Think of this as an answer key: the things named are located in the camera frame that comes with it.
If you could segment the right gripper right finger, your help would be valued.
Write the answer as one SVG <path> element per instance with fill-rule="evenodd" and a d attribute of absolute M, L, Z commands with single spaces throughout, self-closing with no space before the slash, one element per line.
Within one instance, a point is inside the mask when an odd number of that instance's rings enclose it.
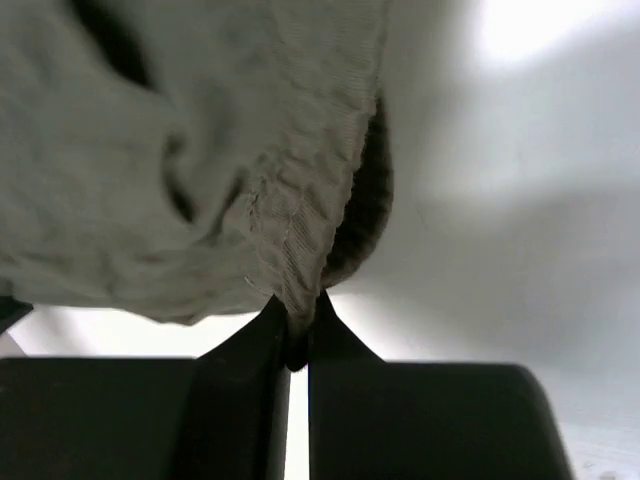
<path fill-rule="evenodd" d="M 309 340 L 314 479 L 555 480 L 572 471 L 546 394 L 515 364 L 381 359 L 327 295 Z"/>

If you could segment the olive green shorts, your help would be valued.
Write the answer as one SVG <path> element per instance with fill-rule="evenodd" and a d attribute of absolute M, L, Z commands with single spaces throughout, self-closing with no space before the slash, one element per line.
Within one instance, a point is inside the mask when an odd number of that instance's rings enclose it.
<path fill-rule="evenodd" d="M 375 247 L 386 1 L 5 1 L 1 293 L 161 323 L 286 312 Z"/>

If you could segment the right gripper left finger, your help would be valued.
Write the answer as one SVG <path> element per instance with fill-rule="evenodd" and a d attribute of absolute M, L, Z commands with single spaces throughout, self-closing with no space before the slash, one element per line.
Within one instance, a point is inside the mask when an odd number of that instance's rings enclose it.
<path fill-rule="evenodd" d="M 196 358 L 1 363 L 5 479 L 280 479 L 290 375 L 277 300 Z"/>

